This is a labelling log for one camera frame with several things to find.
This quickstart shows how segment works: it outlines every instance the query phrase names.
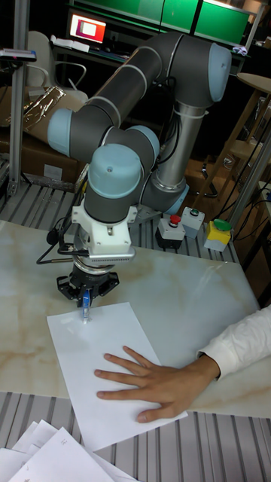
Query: white sleeve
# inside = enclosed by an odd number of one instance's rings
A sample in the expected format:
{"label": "white sleeve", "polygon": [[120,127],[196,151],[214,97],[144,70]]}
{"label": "white sleeve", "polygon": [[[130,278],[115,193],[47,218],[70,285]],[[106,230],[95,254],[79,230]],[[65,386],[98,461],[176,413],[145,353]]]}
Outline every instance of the white sleeve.
{"label": "white sleeve", "polygon": [[205,353],[221,370],[220,378],[271,354],[271,305],[230,325],[197,356]]}

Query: green button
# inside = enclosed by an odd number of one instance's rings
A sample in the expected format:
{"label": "green button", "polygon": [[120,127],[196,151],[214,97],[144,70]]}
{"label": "green button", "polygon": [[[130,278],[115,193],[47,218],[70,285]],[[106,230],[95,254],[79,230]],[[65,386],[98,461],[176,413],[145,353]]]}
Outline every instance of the green button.
{"label": "green button", "polygon": [[230,223],[228,223],[228,221],[225,221],[224,219],[215,219],[214,225],[217,229],[219,229],[219,231],[230,231],[231,230]]}
{"label": "green button", "polygon": [[199,215],[199,211],[197,209],[191,209],[190,213],[191,213],[192,216],[198,216]]}

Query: white chair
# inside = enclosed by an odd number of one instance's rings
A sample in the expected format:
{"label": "white chair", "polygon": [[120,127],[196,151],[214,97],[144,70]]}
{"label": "white chair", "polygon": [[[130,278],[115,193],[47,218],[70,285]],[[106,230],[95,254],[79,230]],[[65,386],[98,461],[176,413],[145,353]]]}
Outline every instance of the white chair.
{"label": "white chair", "polygon": [[[81,90],[77,90],[77,86],[87,73],[85,66],[80,63],[55,61],[47,36],[34,30],[30,31],[28,35],[28,50],[34,50],[36,52],[37,60],[34,63],[26,65],[27,87],[52,87],[56,85],[80,101],[87,101],[87,94]],[[79,66],[83,69],[83,74],[80,76],[79,80],[74,84],[71,82],[72,87],[64,87],[56,80],[56,66],[61,63]]]}

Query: robotic arm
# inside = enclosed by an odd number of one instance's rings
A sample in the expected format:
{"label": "robotic arm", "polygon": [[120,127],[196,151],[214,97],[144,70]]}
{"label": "robotic arm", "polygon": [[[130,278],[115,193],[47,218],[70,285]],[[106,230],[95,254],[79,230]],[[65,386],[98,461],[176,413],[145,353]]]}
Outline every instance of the robotic arm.
{"label": "robotic arm", "polygon": [[[69,298],[84,302],[103,296],[118,284],[114,264],[135,255],[128,223],[136,205],[170,214],[178,211],[188,186],[184,171],[206,108],[221,100],[230,73],[228,49],[170,32],[141,47],[80,111],[59,109],[50,119],[50,146],[89,163],[88,186],[72,210],[78,224],[73,272],[58,279]],[[154,83],[175,80],[175,122],[160,153],[156,135],[147,127],[121,130],[125,117]]]}

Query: human hand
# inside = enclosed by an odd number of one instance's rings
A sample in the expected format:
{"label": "human hand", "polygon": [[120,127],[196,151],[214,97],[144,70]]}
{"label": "human hand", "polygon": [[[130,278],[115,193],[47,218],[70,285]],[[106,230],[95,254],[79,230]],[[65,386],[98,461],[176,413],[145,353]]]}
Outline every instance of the human hand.
{"label": "human hand", "polygon": [[207,355],[177,369],[155,365],[127,346],[124,346],[123,350],[137,363],[109,353],[105,354],[105,359],[126,368],[131,374],[101,370],[95,370],[94,373],[99,378],[138,388],[98,392],[97,396],[104,400],[145,400],[159,403],[160,408],[146,410],[138,415],[137,420],[140,423],[177,416],[188,409],[192,401],[220,374],[217,363]]}

